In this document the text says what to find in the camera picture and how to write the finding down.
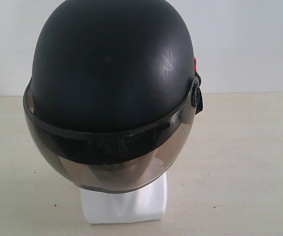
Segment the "black helmet with tinted visor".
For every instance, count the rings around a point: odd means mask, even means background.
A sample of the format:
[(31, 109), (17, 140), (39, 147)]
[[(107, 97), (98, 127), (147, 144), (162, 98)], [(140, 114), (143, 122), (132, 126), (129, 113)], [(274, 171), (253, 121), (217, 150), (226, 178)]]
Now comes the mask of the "black helmet with tinted visor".
[(36, 43), (31, 137), (80, 188), (127, 193), (176, 160), (202, 111), (185, 22), (165, 0), (66, 0)]

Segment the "white mannequin head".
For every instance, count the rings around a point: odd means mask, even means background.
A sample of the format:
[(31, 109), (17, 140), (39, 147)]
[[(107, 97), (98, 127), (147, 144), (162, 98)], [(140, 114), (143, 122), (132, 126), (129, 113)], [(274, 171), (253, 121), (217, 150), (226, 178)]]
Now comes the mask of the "white mannequin head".
[(168, 182), (163, 173), (136, 191), (111, 194), (80, 190), (84, 217), (90, 224), (136, 223), (160, 220), (167, 206)]

